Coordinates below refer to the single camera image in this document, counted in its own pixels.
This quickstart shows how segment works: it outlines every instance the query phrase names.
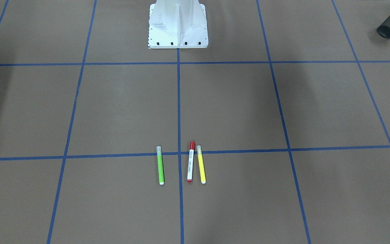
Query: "red marker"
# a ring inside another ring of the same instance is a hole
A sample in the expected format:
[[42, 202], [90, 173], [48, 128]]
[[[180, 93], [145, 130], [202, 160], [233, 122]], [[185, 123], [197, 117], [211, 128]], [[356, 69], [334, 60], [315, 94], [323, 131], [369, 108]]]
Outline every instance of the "red marker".
[[192, 182], [192, 172], [194, 166], [194, 150], [195, 150], [195, 142], [191, 142], [191, 147], [189, 150], [189, 165], [188, 165], [188, 182]]

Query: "green marker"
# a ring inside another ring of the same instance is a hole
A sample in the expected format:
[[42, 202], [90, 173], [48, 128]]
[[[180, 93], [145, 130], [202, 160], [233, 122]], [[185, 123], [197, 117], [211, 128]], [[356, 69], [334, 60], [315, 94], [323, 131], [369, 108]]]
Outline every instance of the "green marker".
[[162, 147], [161, 146], [156, 147], [156, 151], [157, 151], [157, 168], [159, 171], [159, 184], [164, 184], [165, 178], [164, 178], [164, 162], [162, 161]]

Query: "floor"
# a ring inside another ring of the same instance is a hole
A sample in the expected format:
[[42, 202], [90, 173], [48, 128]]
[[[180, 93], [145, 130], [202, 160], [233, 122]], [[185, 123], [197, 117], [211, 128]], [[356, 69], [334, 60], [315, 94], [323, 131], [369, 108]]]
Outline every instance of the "floor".
[[390, 243], [390, 0], [152, 3], [0, 0], [0, 244]]

